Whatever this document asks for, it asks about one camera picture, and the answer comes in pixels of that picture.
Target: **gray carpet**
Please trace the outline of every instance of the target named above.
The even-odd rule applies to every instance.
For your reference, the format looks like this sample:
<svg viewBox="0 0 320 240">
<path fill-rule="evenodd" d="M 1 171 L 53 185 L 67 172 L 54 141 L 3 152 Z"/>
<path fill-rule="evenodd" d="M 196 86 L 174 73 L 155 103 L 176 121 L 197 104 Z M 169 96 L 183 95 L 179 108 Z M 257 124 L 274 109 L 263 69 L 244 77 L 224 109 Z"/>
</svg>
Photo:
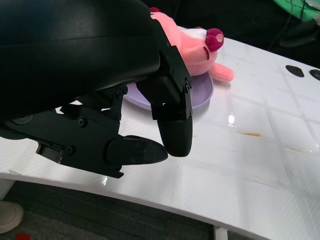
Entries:
<svg viewBox="0 0 320 240">
<path fill-rule="evenodd" d="M 213 226 L 188 217 L 87 192 L 17 181 L 4 201 L 23 206 L 21 225 L 0 236 L 36 239 L 203 239 Z M 247 240 L 230 233 L 230 240 Z"/>
</svg>

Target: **lavender plate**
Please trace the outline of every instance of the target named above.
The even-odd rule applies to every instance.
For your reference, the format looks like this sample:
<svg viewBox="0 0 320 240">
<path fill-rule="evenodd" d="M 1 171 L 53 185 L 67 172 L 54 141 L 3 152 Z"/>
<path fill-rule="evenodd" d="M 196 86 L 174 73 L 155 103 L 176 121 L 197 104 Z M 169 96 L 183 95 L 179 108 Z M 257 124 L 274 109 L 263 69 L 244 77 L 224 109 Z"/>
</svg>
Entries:
<svg viewBox="0 0 320 240">
<path fill-rule="evenodd" d="M 150 110 L 151 106 L 147 99 L 139 92 L 135 83 L 127 85 L 128 93 L 124 99 L 140 108 Z M 199 109 L 210 101 L 214 93 L 214 82 L 206 72 L 199 76 L 193 77 L 192 89 L 190 91 L 192 109 Z"/>
</svg>

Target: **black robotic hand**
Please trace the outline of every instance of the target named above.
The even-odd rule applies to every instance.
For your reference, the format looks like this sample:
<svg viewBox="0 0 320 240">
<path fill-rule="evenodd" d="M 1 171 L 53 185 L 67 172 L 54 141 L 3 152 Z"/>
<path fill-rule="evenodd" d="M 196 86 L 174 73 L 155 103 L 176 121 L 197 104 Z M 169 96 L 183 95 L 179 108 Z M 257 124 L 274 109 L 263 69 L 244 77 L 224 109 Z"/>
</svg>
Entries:
<svg viewBox="0 0 320 240">
<path fill-rule="evenodd" d="M 138 0 L 4 0 L 0 66 L 0 136 L 35 140 L 50 160 L 120 178 L 123 165 L 190 152 L 191 77 Z M 129 83 L 151 103 L 164 146 L 118 134 Z"/>
</svg>

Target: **plush toy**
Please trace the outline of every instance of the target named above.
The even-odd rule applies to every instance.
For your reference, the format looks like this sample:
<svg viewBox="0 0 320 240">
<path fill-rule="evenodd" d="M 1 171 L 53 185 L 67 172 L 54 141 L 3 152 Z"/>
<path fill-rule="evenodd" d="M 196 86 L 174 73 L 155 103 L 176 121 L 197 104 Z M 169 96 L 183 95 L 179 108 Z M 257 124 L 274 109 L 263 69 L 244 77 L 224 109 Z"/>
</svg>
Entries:
<svg viewBox="0 0 320 240">
<path fill-rule="evenodd" d="M 230 82 L 234 72 L 216 63 L 217 50 L 224 44 L 224 35 L 217 29 L 179 29 L 175 21 L 157 8 L 150 9 L 151 17 L 160 22 L 170 44 L 176 46 L 191 76 L 209 72 L 213 79 Z"/>
</svg>

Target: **white table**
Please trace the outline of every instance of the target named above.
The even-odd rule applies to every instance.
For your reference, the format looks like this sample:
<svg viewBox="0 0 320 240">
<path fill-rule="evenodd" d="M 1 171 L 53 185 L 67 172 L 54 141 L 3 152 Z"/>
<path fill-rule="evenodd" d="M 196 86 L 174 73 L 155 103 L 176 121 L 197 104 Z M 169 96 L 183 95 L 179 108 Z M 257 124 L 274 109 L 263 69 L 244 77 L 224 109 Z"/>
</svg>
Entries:
<svg viewBox="0 0 320 240">
<path fill-rule="evenodd" d="M 313 67 L 230 39 L 217 62 L 236 77 L 216 84 L 210 105 L 194 112 L 188 157 L 126 166 L 113 179 L 45 159 L 34 141 L 0 138 L 0 178 L 123 199 L 253 238 L 319 239 L 320 82 L 309 74 Z M 161 142 L 151 113 L 127 102 L 120 133 Z"/>
</svg>

